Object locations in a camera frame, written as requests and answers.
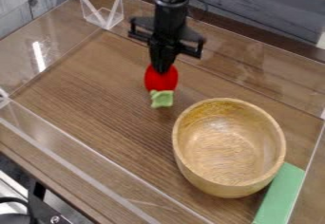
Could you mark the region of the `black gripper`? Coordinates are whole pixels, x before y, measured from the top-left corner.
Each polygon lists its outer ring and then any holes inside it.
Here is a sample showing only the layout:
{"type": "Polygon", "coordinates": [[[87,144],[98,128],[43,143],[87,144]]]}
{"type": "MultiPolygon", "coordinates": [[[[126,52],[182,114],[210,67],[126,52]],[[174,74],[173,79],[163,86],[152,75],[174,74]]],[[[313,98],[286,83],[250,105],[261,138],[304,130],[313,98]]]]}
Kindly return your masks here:
{"type": "Polygon", "coordinates": [[[169,71],[179,54],[202,56],[206,39],[187,26],[187,0],[155,0],[154,15],[134,16],[130,24],[128,35],[147,43],[158,73],[169,71]]]}

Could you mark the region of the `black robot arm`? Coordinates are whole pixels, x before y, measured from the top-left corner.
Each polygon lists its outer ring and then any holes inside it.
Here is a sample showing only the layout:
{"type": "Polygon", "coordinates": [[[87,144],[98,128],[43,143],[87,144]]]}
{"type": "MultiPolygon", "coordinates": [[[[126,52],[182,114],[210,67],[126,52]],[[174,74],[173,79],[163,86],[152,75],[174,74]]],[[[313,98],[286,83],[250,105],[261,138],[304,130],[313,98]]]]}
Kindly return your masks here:
{"type": "Polygon", "coordinates": [[[202,57],[206,38],[187,26],[189,0],[154,0],[154,3],[152,17],[130,19],[128,36],[147,43],[151,66],[165,74],[179,54],[202,57]]]}

